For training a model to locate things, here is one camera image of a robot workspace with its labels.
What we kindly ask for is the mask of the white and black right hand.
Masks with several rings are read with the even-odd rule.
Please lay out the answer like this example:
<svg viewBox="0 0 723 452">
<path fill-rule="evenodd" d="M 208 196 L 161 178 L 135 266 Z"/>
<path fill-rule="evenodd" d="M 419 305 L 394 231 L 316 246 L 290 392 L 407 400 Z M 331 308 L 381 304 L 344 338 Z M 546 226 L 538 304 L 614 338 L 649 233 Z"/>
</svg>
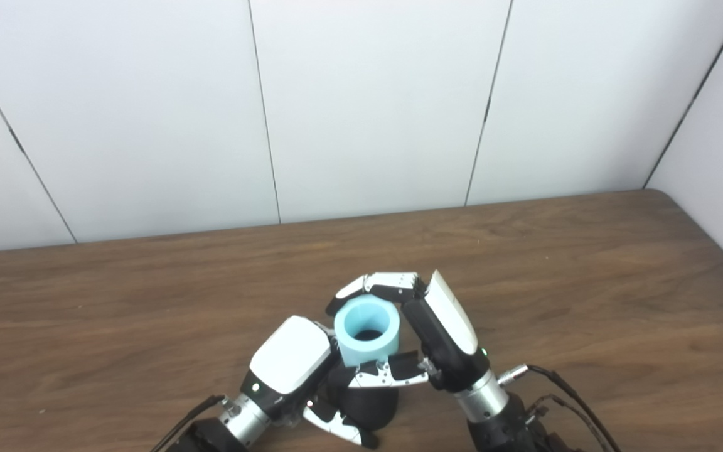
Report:
<svg viewBox="0 0 723 452">
<path fill-rule="evenodd" d="M 334 317 L 365 294 L 399 305 L 434 367 L 430 383 L 439 391 L 457 393 L 473 388 L 490 371 L 473 324 L 444 277 L 436 270 L 425 282 L 416 272 L 364 274 L 338 290 L 325 308 Z"/>
</svg>

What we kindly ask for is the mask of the white and black left hand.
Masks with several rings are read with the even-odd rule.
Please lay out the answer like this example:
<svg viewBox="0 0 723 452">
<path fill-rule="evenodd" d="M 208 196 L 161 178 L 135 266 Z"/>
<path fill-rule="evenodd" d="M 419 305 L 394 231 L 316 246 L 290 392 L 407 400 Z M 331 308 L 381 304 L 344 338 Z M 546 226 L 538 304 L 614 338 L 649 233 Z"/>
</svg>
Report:
<svg viewBox="0 0 723 452">
<path fill-rule="evenodd" d="M 340 359 L 330 329 L 303 316 L 291 316 L 253 354 L 235 409 L 223 422 L 240 444 L 251 446 L 270 426 L 301 420 L 367 449 L 378 438 L 345 415 L 319 388 Z"/>
</svg>

